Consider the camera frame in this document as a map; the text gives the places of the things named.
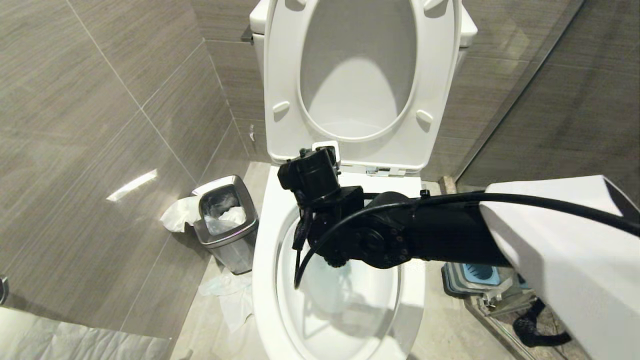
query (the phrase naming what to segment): toilet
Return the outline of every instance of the toilet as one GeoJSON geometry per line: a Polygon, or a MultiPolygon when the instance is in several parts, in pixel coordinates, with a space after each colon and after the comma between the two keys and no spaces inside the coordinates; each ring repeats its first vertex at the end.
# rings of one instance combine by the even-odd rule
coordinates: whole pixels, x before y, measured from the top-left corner
{"type": "Polygon", "coordinates": [[[299,212],[280,186],[278,164],[336,141],[340,185],[419,196],[419,172],[463,60],[459,48],[477,29],[460,0],[263,0],[250,19],[274,164],[253,260],[266,352],[271,359],[406,359],[422,320],[425,262],[382,270],[351,260],[333,268],[314,256],[295,290],[299,212]]]}

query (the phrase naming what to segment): tiled floor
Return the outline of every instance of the tiled floor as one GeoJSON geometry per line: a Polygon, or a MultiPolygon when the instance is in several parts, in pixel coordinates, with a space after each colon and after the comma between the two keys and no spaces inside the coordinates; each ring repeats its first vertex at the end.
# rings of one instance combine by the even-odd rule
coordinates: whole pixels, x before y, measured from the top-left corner
{"type": "MultiPolygon", "coordinates": [[[[244,177],[258,212],[266,186],[269,164],[251,163],[244,177]]],[[[436,183],[425,183],[432,195],[440,193],[436,183]]],[[[427,359],[512,359],[509,352],[465,309],[461,300],[442,291],[440,267],[443,263],[427,264],[427,292],[422,324],[409,356],[411,360],[427,359]]],[[[211,260],[202,282],[220,274],[211,260]]],[[[266,360],[255,325],[250,316],[233,334],[228,333],[215,296],[197,294],[182,327],[172,360],[266,360]]]]}

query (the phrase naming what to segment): trash can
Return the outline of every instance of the trash can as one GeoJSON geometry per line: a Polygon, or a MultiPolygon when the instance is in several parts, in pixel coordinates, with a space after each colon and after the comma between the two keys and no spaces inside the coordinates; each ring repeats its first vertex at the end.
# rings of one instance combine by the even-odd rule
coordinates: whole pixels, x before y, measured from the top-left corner
{"type": "Polygon", "coordinates": [[[233,274],[251,271],[258,214],[242,179],[236,175],[223,177],[200,186],[192,194],[202,196],[198,205],[201,219],[193,224],[198,241],[233,274]],[[205,219],[217,219],[236,206],[244,209],[244,223],[230,229],[222,227],[222,232],[213,231],[212,234],[209,230],[211,220],[208,227],[205,219]]]}

